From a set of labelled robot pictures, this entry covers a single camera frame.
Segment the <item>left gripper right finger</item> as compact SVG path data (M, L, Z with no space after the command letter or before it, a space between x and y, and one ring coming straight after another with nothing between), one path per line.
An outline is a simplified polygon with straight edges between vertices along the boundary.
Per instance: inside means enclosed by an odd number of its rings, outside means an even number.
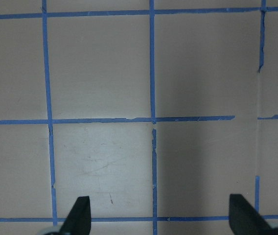
M229 226L235 235L278 235L241 194L229 196Z

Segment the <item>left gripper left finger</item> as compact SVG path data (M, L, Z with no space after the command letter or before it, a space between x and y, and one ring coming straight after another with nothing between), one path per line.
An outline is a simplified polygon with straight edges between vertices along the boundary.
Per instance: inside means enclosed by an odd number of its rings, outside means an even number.
M78 197L60 226L52 226L37 232L38 235L89 235L92 227L89 196Z

